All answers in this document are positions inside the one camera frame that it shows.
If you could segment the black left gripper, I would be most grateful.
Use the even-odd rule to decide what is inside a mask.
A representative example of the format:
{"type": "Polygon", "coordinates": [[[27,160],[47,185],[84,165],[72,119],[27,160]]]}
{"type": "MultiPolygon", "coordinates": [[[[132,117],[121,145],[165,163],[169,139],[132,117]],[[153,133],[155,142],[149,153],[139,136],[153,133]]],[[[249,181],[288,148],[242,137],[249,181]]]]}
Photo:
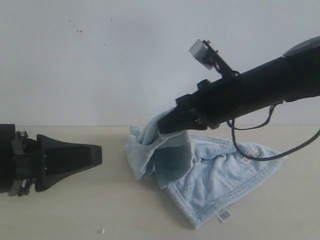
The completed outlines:
{"type": "Polygon", "coordinates": [[[45,166],[32,177],[32,158],[28,148],[33,140],[16,125],[0,125],[0,192],[12,196],[27,196],[35,183],[37,193],[44,192],[58,182],[102,164],[102,147],[72,143],[38,134],[45,166]]]}

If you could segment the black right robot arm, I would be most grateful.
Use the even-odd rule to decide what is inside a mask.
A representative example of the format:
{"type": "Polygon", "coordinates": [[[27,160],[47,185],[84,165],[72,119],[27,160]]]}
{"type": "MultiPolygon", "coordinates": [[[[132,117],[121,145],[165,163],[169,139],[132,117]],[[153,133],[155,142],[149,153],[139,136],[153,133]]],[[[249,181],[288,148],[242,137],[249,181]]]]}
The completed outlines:
{"type": "Polygon", "coordinates": [[[216,129],[257,110],[320,94],[319,37],[242,73],[232,69],[206,40],[196,40],[189,51],[221,77],[216,81],[204,79],[197,84],[196,92],[177,98],[176,106],[157,122],[162,134],[216,129]]]}

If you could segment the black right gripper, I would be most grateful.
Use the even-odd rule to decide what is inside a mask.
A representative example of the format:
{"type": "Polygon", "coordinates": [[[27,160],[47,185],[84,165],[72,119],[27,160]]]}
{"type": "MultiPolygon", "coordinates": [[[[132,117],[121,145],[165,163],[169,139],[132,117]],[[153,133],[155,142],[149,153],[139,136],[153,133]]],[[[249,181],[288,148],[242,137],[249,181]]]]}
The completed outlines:
{"type": "Polygon", "coordinates": [[[158,121],[159,132],[204,131],[216,129],[228,121],[226,112],[234,107],[239,75],[239,72],[231,72],[213,82],[208,79],[198,82],[195,92],[178,97],[176,107],[158,121]]]}

